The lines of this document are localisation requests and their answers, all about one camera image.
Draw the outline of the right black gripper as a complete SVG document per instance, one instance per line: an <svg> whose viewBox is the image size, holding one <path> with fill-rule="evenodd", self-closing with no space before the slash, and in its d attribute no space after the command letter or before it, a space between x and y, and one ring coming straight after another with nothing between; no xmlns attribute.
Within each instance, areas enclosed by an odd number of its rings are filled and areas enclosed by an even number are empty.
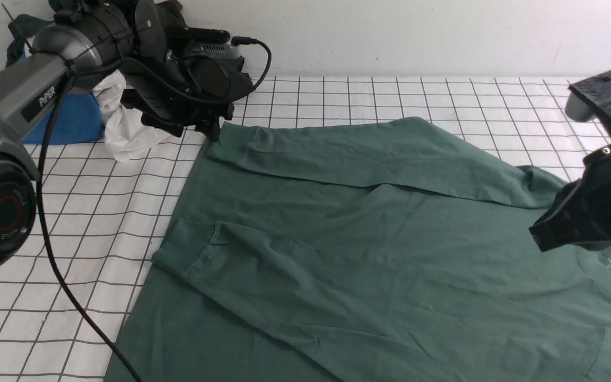
<svg viewBox="0 0 611 382"><path fill-rule="evenodd" d="M589 251L611 246L611 145L588 154L582 177L556 194L529 228L542 252L575 245Z"/></svg>

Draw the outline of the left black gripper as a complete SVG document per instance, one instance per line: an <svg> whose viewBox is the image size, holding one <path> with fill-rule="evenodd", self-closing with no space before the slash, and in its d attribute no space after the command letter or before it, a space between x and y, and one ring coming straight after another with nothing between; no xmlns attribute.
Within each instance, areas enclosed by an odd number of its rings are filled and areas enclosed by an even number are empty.
<svg viewBox="0 0 611 382"><path fill-rule="evenodd" d="M142 112L145 126L181 137L192 126L211 141L218 141L219 118L232 111L231 102L194 95L184 66L167 46L167 35L153 1L125 1L120 6L135 38L133 53L124 58L120 72L133 87L126 107Z"/></svg>

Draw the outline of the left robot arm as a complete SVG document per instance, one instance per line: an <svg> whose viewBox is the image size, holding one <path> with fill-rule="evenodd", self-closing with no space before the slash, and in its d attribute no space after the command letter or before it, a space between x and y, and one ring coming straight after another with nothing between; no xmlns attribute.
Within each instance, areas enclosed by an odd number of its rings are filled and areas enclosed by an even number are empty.
<svg viewBox="0 0 611 382"><path fill-rule="evenodd" d="M68 94L92 90L116 70L138 94L146 122L171 135L194 126L215 140L218 119L231 118L228 94L194 94L153 1L80 1L58 12L36 35L31 56L0 72L0 266L36 222L42 171L23 140L44 118L51 133Z"/></svg>

